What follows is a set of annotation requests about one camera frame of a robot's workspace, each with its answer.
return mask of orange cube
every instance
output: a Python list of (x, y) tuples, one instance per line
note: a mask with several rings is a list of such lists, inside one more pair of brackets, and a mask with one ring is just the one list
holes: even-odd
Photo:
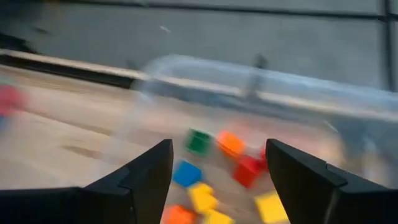
[(219, 148), (229, 157), (239, 159), (244, 151), (244, 142), (235, 134), (222, 131), (218, 136)]
[(196, 214), (181, 205), (173, 205), (167, 210), (165, 224), (194, 224)]

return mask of green cube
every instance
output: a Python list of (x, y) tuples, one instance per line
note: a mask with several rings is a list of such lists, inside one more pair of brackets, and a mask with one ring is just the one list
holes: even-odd
[(190, 130), (187, 149), (195, 154), (205, 156), (210, 147), (211, 136), (197, 130)]

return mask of plastic bin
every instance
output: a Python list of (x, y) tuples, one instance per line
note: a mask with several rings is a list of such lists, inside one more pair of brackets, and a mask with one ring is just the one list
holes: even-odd
[[(395, 94), (183, 55), (156, 59), (143, 71), (149, 78), (133, 86), (131, 114), (110, 149), (172, 138), (175, 163), (200, 167), (215, 188), (219, 211), (237, 221), (259, 221), (252, 197), (272, 190), (270, 178), (246, 190), (231, 177), (236, 164), (216, 146), (206, 157), (185, 150), (189, 129), (214, 137), (231, 131), (252, 156), (276, 138), (378, 184), (398, 186), (391, 176), (398, 156)], [(167, 203), (191, 207), (184, 189), (173, 184)]]

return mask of wooden surface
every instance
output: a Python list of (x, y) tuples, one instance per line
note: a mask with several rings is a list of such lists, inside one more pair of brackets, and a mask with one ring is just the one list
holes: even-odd
[[(264, 174), (246, 190), (231, 178), (234, 163), (218, 150), (206, 158), (184, 150), (189, 128), (211, 134), (231, 129), (249, 143), (248, 154), (258, 154), (259, 142), (277, 137), (332, 163), (341, 162), (339, 140), (317, 128), (160, 97), (144, 98), (150, 106), (142, 107), (134, 91), (9, 67), (1, 67), (0, 73), (15, 78), (27, 97), (0, 137), (2, 189), (84, 186), (161, 139), (172, 138), (175, 164), (186, 159), (202, 168), (220, 201), (219, 211), (238, 223), (260, 223), (252, 197), (273, 189), (269, 176)], [(120, 129), (125, 138), (112, 141), (110, 136)], [(192, 207), (185, 190), (175, 184), (167, 203)]]

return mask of blue cube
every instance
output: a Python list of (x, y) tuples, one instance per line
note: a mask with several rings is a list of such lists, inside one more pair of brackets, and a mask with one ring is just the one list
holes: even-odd
[(181, 161), (173, 175), (173, 180), (182, 187), (190, 187), (201, 180), (201, 170), (187, 161)]

